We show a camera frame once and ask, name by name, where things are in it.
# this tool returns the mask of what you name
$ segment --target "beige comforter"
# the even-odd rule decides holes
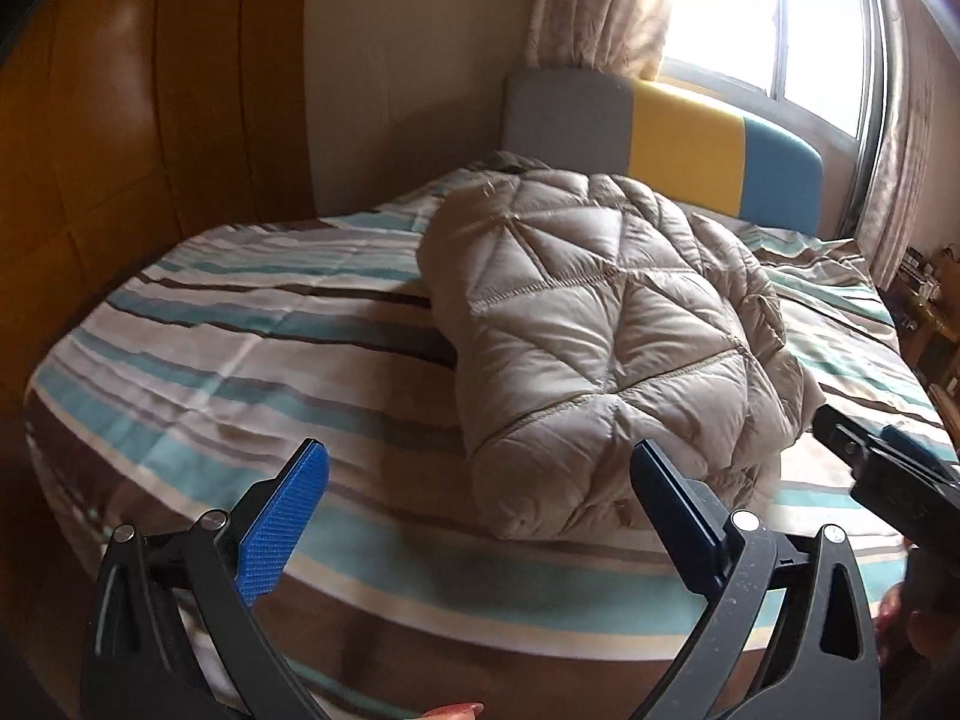
[[[640,182],[498,176],[450,196],[418,263],[458,352],[473,495],[501,538],[642,525],[642,439],[728,507],[762,508],[823,402],[754,255]]]

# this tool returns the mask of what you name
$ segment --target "curtain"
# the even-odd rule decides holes
[[[536,0],[527,64],[655,79],[669,15],[669,0]]]
[[[937,26],[920,0],[880,0],[887,98],[880,148],[856,240],[881,289],[890,286],[910,242],[930,138],[931,37]]]

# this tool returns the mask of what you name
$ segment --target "striped bed sheet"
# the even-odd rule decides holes
[[[304,437],[326,444],[328,492],[254,611],[335,718],[469,700],[499,718],[626,717],[704,608],[652,533],[515,543],[479,526],[455,355],[415,254],[443,197],[488,177],[458,170],[372,212],[184,242],[64,337],[27,392],[37,475],[91,572],[119,523],[184,527],[232,507]],[[827,400],[955,461],[853,242],[739,224]],[[782,457],[769,524],[843,526],[875,604],[901,577],[901,540],[850,485],[804,435]],[[768,594],[728,698],[778,606]],[[210,654],[199,630],[196,643]]]

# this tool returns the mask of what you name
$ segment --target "blue gripper pad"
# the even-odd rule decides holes
[[[277,586],[307,522],[326,490],[326,447],[312,442],[280,480],[237,549],[236,587],[244,603]]]

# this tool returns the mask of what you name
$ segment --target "headboard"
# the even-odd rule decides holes
[[[808,143],[666,84],[585,70],[512,74],[502,148],[561,170],[627,175],[766,227],[817,232],[823,165]]]

